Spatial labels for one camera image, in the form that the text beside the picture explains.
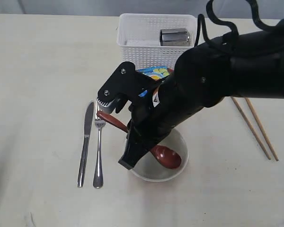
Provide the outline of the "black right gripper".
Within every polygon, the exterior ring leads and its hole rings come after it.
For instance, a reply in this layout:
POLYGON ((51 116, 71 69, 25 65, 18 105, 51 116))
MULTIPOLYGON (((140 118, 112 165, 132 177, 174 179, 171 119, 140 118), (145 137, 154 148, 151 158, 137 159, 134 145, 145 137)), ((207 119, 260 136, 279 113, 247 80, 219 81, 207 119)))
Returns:
POLYGON ((141 158, 180 124, 180 90, 156 87, 144 97, 131 95, 131 122, 125 149, 118 163, 133 169, 141 158))

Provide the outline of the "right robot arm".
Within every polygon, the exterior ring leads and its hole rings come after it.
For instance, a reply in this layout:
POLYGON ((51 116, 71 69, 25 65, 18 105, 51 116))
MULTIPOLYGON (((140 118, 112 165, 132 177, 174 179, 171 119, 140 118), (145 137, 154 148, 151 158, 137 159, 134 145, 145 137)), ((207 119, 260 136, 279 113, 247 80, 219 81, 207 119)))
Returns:
POLYGON ((284 99, 284 19, 271 28, 216 37, 177 59, 174 71, 131 105, 119 164, 132 169, 172 129, 226 96, 284 99))

